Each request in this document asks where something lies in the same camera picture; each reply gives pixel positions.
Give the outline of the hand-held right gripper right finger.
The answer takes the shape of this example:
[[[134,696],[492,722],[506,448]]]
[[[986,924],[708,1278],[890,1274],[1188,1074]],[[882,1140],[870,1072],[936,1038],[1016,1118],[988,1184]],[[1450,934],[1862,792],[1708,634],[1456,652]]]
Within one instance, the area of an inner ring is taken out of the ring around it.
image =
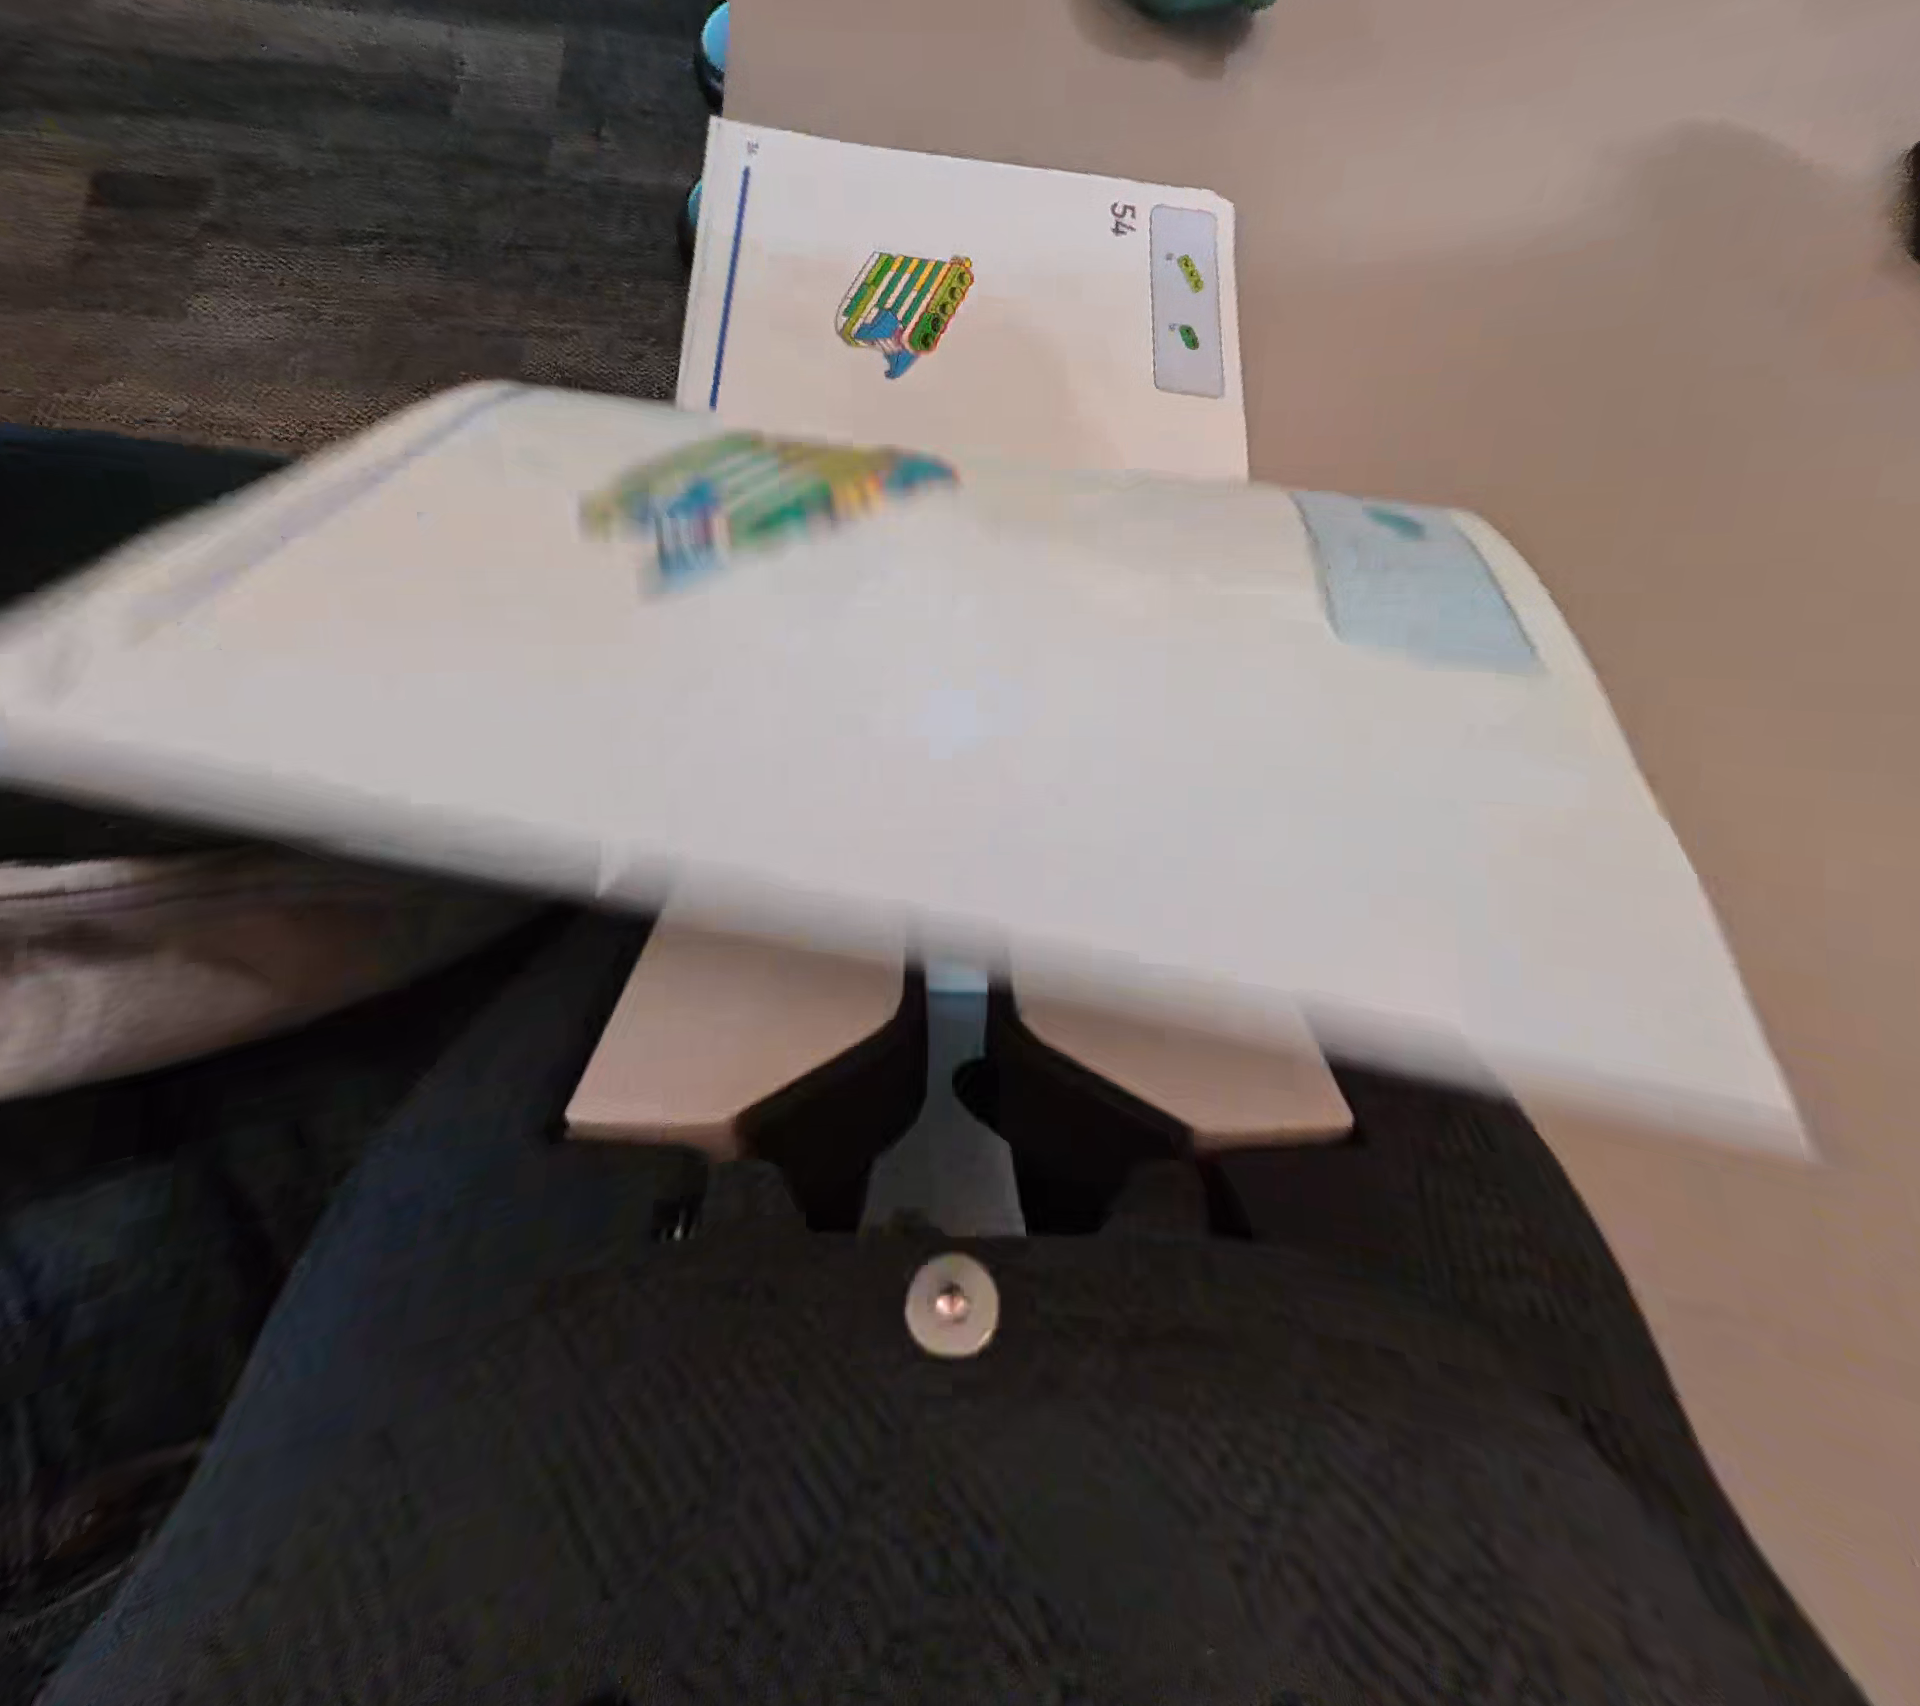
[[[1020,978],[1018,1018],[1048,1052],[1176,1122],[1206,1154],[1326,1146],[1356,1126],[1292,998],[1250,1014],[1166,1012]]]

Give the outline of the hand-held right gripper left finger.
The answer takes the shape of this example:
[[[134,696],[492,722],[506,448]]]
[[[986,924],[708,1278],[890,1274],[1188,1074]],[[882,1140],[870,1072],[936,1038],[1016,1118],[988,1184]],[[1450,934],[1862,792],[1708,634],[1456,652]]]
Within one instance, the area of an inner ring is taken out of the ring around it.
[[[592,1144],[744,1152],[744,1118],[876,1038],[906,996],[906,950],[816,950],[660,918],[566,1102]]]

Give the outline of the brick instruction booklet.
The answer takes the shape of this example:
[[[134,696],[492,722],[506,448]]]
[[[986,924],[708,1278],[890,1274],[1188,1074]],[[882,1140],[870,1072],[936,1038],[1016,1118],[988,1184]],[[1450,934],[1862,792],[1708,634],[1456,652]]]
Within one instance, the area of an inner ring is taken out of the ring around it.
[[[418,402],[4,616],[4,782],[1808,1160],[1522,554],[1248,476],[1236,208],[718,118],[674,404]]]

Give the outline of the grey desk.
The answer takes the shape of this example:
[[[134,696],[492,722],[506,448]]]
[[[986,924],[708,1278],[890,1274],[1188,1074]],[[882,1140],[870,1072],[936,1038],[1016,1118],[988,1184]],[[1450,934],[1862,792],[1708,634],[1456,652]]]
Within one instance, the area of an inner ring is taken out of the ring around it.
[[[732,6],[742,118],[1234,200],[1256,470],[1546,580],[1824,1162],[1532,1114],[1774,1568],[1916,1702],[1916,0]]]

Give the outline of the person's grey sweatshirt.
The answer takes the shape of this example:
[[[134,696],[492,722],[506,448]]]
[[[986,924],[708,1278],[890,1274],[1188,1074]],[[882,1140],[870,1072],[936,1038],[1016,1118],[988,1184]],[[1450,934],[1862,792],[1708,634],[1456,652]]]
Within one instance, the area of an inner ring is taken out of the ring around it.
[[[574,908],[554,894],[270,848],[4,860],[2,1100],[272,1038]]]

